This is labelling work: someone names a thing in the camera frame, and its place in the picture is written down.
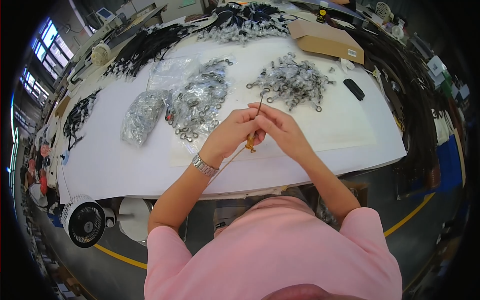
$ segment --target white cloth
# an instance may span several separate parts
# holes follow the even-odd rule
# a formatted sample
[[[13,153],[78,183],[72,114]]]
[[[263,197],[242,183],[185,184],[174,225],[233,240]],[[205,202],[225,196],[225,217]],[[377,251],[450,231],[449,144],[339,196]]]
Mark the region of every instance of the white cloth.
[[[37,206],[46,207],[48,204],[47,196],[42,194],[40,183],[34,183],[28,188],[28,192],[30,193],[30,198],[32,198],[33,202]]]
[[[448,112],[445,112],[440,118],[433,117],[433,121],[435,122],[435,129],[437,131],[437,146],[448,142],[450,139],[450,135],[453,132],[453,124],[452,120],[450,119],[450,115]]]

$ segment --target silver metal watch band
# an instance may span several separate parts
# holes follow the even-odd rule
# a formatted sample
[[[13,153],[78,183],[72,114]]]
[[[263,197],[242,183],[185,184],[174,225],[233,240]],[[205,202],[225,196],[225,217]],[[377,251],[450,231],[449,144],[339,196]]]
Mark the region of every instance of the silver metal watch band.
[[[197,168],[200,172],[204,173],[205,175],[212,177],[214,176],[217,172],[218,169],[215,169],[209,165],[207,165],[198,155],[198,153],[195,155],[195,157],[192,159],[192,164]]]

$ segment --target pink object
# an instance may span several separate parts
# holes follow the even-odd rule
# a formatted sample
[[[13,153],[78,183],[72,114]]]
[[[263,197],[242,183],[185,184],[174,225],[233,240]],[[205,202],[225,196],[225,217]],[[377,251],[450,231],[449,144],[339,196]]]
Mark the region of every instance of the pink object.
[[[42,145],[40,147],[40,155],[42,157],[47,157],[48,156],[48,153],[50,151],[50,147],[48,145]]]
[[[300,199],[268,198],[194,257],[170,227],[153,229],[147,244],[146,300],[260,300],[305,283],[368,300],[402,298],[398,263],[367,207],[351,211],[337,232]]]
[[[34,159],[30,159],[28,161],[28,172],[32,173],[32,172],[35,172],[35,165],[36,165],[36,162]]]

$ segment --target fan grille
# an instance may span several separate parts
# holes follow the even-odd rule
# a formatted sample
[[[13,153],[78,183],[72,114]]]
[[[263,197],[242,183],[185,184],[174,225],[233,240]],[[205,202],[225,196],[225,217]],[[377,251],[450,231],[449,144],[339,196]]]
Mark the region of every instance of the fan grille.
[[[103,209],[92,202],[81,204],[70,217],[68,230],[75,245],[82,248],[95,245],[105,230]]]

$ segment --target yellow floor line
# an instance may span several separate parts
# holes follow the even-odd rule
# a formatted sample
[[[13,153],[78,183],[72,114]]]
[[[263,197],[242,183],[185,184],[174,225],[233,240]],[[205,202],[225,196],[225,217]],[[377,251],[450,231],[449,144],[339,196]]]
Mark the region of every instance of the yellow floor line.
[[[424,198],[423,198],[423,202],[417,206],[417,208],[415,208],[408,216],[406,216],[405,218],[403,218],[400,222],[396,223],[392,228],[390,228],[389,230],[385,231],[384,232],[384,235],[385,237],[389,236],[390,234],[392,234],[395,230],[399,229],[403,224],[405,224],[408,220],[410,220],[417,212],[419,212],[422,207],[425,206],[425,204],[427,204],[428,201],[430,201],[430,199],[433,197],[435,193],[431,193],[431,194],[428,194],[426,195]],[[123,262],[126,262],[128,264],[132,264],[134,266],[137,266],[139,268],[142,268],[142,269],[147,269],[147,264],[144,264],[144,263],[141,263],[141,262],[138,262],[136,260],[133,260],[131,258],[128,258],[128,257],[125,257],[123,255],[120,255],[118,253],[115,253],[111,250],[108,250],[107,248],[105,247],[102,247],[98,244],[94,245],[95,248],[99,249],[100,251],[110,255],[110,256],[113,256]]]
[[[131,259],[131,258],[128,258],[128,257],[125,257],[125,256],[120,255],[120,254],[118,254],[118,253],[115,253],[115,252],[113,252],[113,251],[111,251],[111,250],[108,250],[108,249],[105,248],[105,247],[102,247],[102,246],[98,245],[98,244],[96,244],[96,245],[94,245],[94,246],[95,246],[95,248],[99,249],[100,251],[105,252],[106,254],[108,254],[108,255],[110,255],[110,256],[113,256],[113,257],[115,257],[115,258],[117,258],[117,259],[120,259],[120,260],[123,261],[123,262],[126,262],[126,263],[128,263],[128,264],[133,264],[134,266],[137,266],[137,267],[142,268],[142,269],[145,269],[145,270],[147,269],[147,264],[138,262],[138,261],[133,260],[133,259]]]
[[[385,237],[388,237],[389,235],[391,235],[395,230],[399,229],[400,226],[402,226],[408,220],[410,220],[417,212],[419,212],[422,209],[422,207],[425,206],[425,204],[427,204],[428,201],[430,201],[430,199],[433,197],[433,195],[435,195],[434,192],[431,193],[431,194],[425,195],[425,197],[423,197],[423,202],[420,203],[420,205],[417,206],[417,208],[415,208],[411,213],[408,214],[408,216],[403,218],[400,222],[393,225],[392,228],[390,228],[389,230],[384,232]]]

